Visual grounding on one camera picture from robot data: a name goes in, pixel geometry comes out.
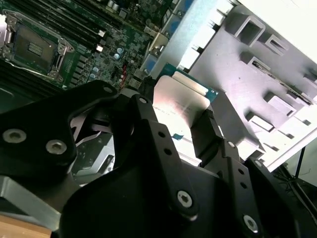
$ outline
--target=slot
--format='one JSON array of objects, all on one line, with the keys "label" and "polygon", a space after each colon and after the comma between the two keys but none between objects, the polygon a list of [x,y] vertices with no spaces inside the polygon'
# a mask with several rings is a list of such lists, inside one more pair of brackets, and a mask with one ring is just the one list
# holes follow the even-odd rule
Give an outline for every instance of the slot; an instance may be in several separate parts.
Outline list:
[{"label": "slot", "polygon": [[92,31],[86,30],[83,28],[83,26],[79,25],[77,22],[69,22],[69,19],[66,19],[63,15],[61,15],[59,12],[52,10],[52,6],[45,3],[46,7],[41,2],[36,2],[36,0],[30,0],[34,5],[37,5],[38,9],[42,13],[50,13],[49,18],[54,19],[57,23],[61,24],[62,26],[67,26],[70,31],[73,31],[74,33],[80,33],[83,35],[83,37],[89,41],[95,40],[96,43],[98,42],[98,39],[91,35]]},{"label": "slot", "polygon": [[228,21],[226,31],[242,43],[252,47],[265,31],[265,25],[254,16],[236,13]]},{"label": "slot", "polygon": [[277,97],[273,93],[268,93],[264,97],[264,100],[281,113],[287,115],[288,117],[293,116],[296,112],[296,110],[291,105],[289,105],[287,102]]},{"label": "slot", "polygon": [[67,4],[64,2],[55,2],[54,0],[49,0],[50,5],[55,6],[56,9],[54,11],[56,12],[63,12],[64,17],[67,17],[69,20],[72,20],[73,22],[78,22],[82,26],[86,27],[86,29],[91,30],[95,34],[99,33],[99,30],[105,31],[105,29],[95,22],[91,21],[88,18],[85,18],[84,15],[79,15],[76,11],[74,11],[72,8],[70,8]]},{"label": "slot", "polygon": [[266,143],[264,143],[264,145],[266,145],[268,148],[274,150],[275,152],[279,151],[279,149],[276,148],[275,146],[270,146],[270,145],[268,145],[268,144],[266,144]]},{"label": "slot", "polygon": [[248,157],[248,159],[249,158],[252,158],[252,159],[259,159],[262,155],[264,155],[264,153],[262,153],[261,151],[259,151],[259,150],[256,150],[255,152],[253,152],[252,153],[252,155],[250,155],[249,157]]},{"label": "slot", "polygon": [[249,52],[243,52],[240,55],[240,60],[244,62],[247,66],[255,70],[256,72],[268,74],[271,68],[259,60],[257,57]]},{"label": "slot", "polygon": [[0,83],[13,88],[20,88],[26,91],[27,96],[33,95],[34,99],[43,99],[46,97],[55,96],[62,89],[50,84],[25,70],[15,68],[5,61],[0,60]]},{"label": "slot", "polygon": [[301,104],[303,106],[309,106],[307,102],[305,102],[302,98],[300,98],[298,95],[296,95],[291,90],[288,90],[286,93],[286,96],[294,100],[296,103]]},{"label": "slot", "polygon": [[317,88],[317,76],[314,73],[307,73],[304,79],[314,88]]},{"label": "slot", "polygon": [[86,35],[83,34],[83,31],[78,30],[76,32],[74,27],[69,24],[69,22],[53,17],[48,9],[43,9],[43,7],[39,8],[38,5],[23,0],[11,0],[10,2],[17,8],[23,10],[23,12],[25,12],[30,17],[45,22],[48,26],[58,30],[62,35],[77,41],[87,48],[94,49],[96,47],[98,42],[97,38],[92,36],[87,36],[86,38]]},{"label": "slot", "polygon": [[105,11],[100,10],[95,5],[88,3],[84,0],[74,0],[74,2],[76,2],[78,5],[80,5],[84,9],[89,10],[90,12],[92,12],[93,14],[95,14],[96,16],[98,16],[99,18],[107,22],[108,24],[110,24],[111,26],[117,29],[120,29],[122,27],[122,23],[120,21],[108,15]]},{"label": "slot", "polygon": [[273,53],[279,56],[283,56],[289,49],[285,42],[281,41],[273,34],[264,33],[261,35],[259,41],[262,42]]},{"label": "slot", "polygon": [[246,119],[247,119],[248,122],[254,123],[255,125],[257,125],[261,129],[263,129],[264,131],[272,132],[275,129],[275,127],[272,124],[270,124],[267,121],[263,120],[262,118],[260,118],[259,116],[255,115],[254,113],[249,113],[246,116]]}]

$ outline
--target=electronic component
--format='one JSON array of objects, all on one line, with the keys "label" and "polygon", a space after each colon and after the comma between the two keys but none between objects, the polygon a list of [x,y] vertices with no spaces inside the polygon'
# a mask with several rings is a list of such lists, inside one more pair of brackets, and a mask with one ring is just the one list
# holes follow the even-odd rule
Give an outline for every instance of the electronic component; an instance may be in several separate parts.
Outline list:
[{"label": "electronic component", "polygon": [[125,10],[125,9],[121,9],[121,10],[120,10],[120,13],[119,13],[119,16],[120,16],[120,17],[122,17],[123,19],[125,19],[125,18],[127,17],[127,15],[128,15],[127,10]]},{"label": "electronic component", "polygon": [[78,80],[75,79],[75,78],[72,78],[72,79],[71,79],[71,82],[72,82],[73,84],[77,84],[77,83],[78,83]]},{"label": "electronic component", "polygon": [[79,79],[79,78],[80,78],[80,75],[77,74],[77,73],[74,73],[74,74],[73,74],[73,77],[76,78],[76,79]]},{"label": "electronic component", "polygon": [[7,24],[2,57],[16,67],[63,81],[59,71],[63,59],[74,48],[60,35],[37,26],[23,14],[7,11],[1,20]]},{"label": "electronic component", "polygon": [[135,88],[135,89],[139,89],[139,87],[141,86],[141,82],[132,78],[129,82],[129,86],[131,86],[132,88]]},{"label": "electronic component", "polygon": [[86,57],[80,56],[79,60],[86,63],[88,59]]},{"label": "electronic component", "polygon": [[107,4],[107,6],[108,6],[108,7],[110,7],[110,8],[112,8],[113,4],[114,4],[114,1],[109,0],[109,2],[108,2],[108,4]]},{"label": "electronic component", "polygon": [[57,44],[23,25],[18,25],[17,29],[13,45],[14,60],[26,65],[32,63],[34,68],[49,73],[57,54]]},{"label": "electronic component", "polygon": [[119,10],[119,5],[114,2],[113,5],[112,5],[112,10],[118,11]]},{"label": "electronic component", "polygon": [[77,67],[77,68],[75,69],[75,72],[81,74],[81,73],[83,72],[83,70]]},{"label": "electronic component", "polygon": [[83,84],[92,78],[120,90],[118,75],[116,80],[111,77],[113,69],[133,59],[125,72],[127,85],[151,39],[139,26],[141,15],[129,14],[127,23],[119,16],[114,18],[113,9],[99,7],[107,3],[117,13],[120,8],[134,9],[128,1],[1,1],[5,15],[0,22],[8,26],[7,31],[0,29],[0,58],[64,90],[76,85],[73,79]]},{"label": "electronic component", "polygon": [[79,63],[77,64],[77,66],[78,66],[78,67],[80,67],[80,68],[84,68],[84,67],[85,67],[85,64],[84,64],[84,63],[79,62]]}]

